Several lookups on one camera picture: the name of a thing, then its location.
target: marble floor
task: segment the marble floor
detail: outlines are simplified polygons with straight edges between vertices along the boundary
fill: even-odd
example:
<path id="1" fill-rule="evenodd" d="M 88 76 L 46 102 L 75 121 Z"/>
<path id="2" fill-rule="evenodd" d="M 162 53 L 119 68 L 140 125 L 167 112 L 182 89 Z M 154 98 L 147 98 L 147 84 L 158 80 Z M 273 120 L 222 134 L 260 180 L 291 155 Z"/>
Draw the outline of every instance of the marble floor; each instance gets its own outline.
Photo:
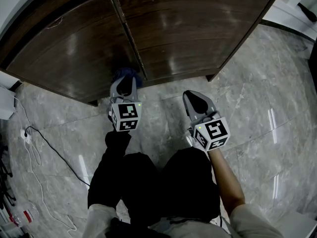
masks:
<path id="1" fill-rule="evenodd" d="M 257 204 L 273 224 L 290 211 L 317 213 L 317 95 L 307 63 L 312 47 L 306 39 L 259 25 L 212 82 L 198 77 L 139 90 L 142 121 L 131 132 L 127 152 L 145 153 L 158 169 L 164 167 L 178 149 L 187 147 L 189 119 L 182 93 L 202 92 L 228 121 L 231 138 L 222 151 L 247 202 Z M 107 99 L 94 108 L 28 84 L 18 88 L 17 98 L 31 124 L 77 174 L 91 179 L 106 149 L 104 137 L 112 130 Z M 18 201 L 31 201 L 40 212 L 27 229 L 35 238 L 68 237 L 67 228 L 42 203 L 20 138 L 19 118 L 24 128 L 28 122 L 20 105 L 17 111 L 10 121 L 1 121 L 1 132 L 9 145 L 12 189 Z M 54 217 L 70 226 L 67 216 L 72 219 L 78 230 L 70 233 L 79 238 L 87 217 L 87 188 L 37 133 L 33 141 L 42 163 L 37 164 L 35 152 L 32 167 L 45 202 Z M 117 211 L 128 221 L 122 203 Z"/>

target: cabinet door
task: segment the cabinet door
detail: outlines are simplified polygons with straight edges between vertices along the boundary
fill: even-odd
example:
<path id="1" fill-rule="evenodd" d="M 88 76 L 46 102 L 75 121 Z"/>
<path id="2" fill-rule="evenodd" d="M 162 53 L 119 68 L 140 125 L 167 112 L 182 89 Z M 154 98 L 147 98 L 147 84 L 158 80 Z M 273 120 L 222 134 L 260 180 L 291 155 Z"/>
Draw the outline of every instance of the cabinet door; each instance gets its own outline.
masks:
<path id="1" fill-rule="evenodd" d="M 112 0 L 89 0 L 37 34 L 7 70 L 87 103 L 109 95 L 113 74 L 121 67 L 139 71 Z"/>
<path id="2" fill-rule="evenodd" d="M 116 0 L 149 80 L 215 74 L 268 0 Z"/>

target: black pants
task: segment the black pants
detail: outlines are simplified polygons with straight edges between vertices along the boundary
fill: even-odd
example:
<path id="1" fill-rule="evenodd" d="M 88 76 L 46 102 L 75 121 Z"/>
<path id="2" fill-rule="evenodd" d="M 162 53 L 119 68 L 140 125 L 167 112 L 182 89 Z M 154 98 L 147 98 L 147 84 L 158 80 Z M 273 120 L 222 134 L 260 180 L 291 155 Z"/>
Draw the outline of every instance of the black pants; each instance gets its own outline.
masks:
<path id="1" fill-rule="evenodd" d="M 107 150 L 92 179 L 88 207 L 102 204 L 115 208 L 122 198 L 131 224 L 145 227 L 161 217 L 209 222 L 219 215 L 219 192 L 204 152 L 193 147 L 179 150 L 159 174 L 147 155 L 125 156 L 130 135 L 118 137 L 118 133 L 122 132 L 106 136 Z"/>

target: white sleeve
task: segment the white sleeve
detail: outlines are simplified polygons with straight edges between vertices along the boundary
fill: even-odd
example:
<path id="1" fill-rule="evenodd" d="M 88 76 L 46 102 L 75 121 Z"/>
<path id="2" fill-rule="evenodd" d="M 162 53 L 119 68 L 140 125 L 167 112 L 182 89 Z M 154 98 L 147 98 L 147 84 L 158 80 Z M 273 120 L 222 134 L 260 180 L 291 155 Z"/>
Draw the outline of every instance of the white sleeve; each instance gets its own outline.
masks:
<path id="1" fill-rule="evenodd" d="M 230 225 L 242 238 L 283 238 L 259 209 L 248 204 L 239 205 L 232 211 Z"/>
<path id="2" fill-rule="evenodd" d="M 106 229 L 113 218 L 118 218 L 114 208 L 101 204 L 91 205 L 83 238 L 105 238 Z"/>

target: person's arm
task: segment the person's arm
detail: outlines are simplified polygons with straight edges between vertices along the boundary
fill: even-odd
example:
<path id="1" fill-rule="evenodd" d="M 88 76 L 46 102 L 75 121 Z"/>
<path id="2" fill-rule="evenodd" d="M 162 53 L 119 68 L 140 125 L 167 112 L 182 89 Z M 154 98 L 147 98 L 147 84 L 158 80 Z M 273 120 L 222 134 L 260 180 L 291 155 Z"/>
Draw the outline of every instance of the person's arm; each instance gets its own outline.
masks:
<path id="1" fill-rule="evenodd" d="M 241 185 L 218 148 L 208 151 L 208 155 L 223 206 L 230 216 L 237 206 L 245 204 Z"/>

